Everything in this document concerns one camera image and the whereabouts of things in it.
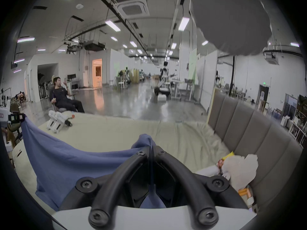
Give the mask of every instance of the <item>bed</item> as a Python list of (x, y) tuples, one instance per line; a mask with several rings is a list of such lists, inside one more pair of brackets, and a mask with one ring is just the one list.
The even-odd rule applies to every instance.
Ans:
[[(63, 127), (55, 134), (46, 123), (39, 128), (73, 146), (88, 152), (130, 149), (140, 134), (148, 134), (155, 143), (186, 165), (192, 172), (215, 164), (229, 153), (212, 128), (200, 122), (162, 122), (75, 113), (72, 127)], [(36, 174), (21, 141), (13, 150), (17, 175), (32, 197), (50, 214), (47, 204), (36, 196)]]

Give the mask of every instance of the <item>black handle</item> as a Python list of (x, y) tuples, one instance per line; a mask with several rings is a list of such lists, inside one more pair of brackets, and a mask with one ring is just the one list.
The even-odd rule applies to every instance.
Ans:
[(111, 222), (113, 210), (126, 180), (147, 160), (148, 149), (137, 152), (122, 163), (103, 184), (88, 216), (88, 221), (93, 228), (103, 228)]
[(171, 172), (180, 182), (191, 207), (195, 222), (202, 227), (213, 227), (219, 217), (215, 204), (202, 183), (179, 160), (163, 151), (159, 146), (154, 148), (154, 159)]

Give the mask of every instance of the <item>air conditioning unit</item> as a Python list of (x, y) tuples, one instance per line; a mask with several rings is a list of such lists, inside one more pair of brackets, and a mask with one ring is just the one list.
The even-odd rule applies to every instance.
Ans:
[(264, 53), (264, 59), (265, 59), (269, 64), (279, 65), (279, 64), (278, 64), (278, 58), (277, 58), (277, 56), (273, 55), (273, 53)]
[(88, 51), (101, 51), (101, 50), (105, 50), (105, 44), (101, 44), (97, 41), (87, 41), (83, 44), (83, 47), (85, 50), (88, 50)]
[(146, 0), (118, 0), (117, 11), (125, 19), (149, 16)]

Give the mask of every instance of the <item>chair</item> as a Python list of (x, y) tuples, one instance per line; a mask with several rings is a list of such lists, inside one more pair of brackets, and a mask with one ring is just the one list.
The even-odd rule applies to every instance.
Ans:
[[(19, 107), (18, 107), (18, 104), (16, 102), (12, 103), (11, 104), (11, 107), (10, 107), (10, 112), (18, 112), (20, 113), (19, 111)], [(18, 135), (15, 139), (15, 141), (18, 139), (21, 141), (21, 137), (22, 137), (22, 132), (19, 132), (19, 128), (21, 127), (21, 124), (20, 122), (18, 124), (7, 124), (7, 128), (10, 130), (10, 132), (14, 133), (15, 131), (17, 131)]]

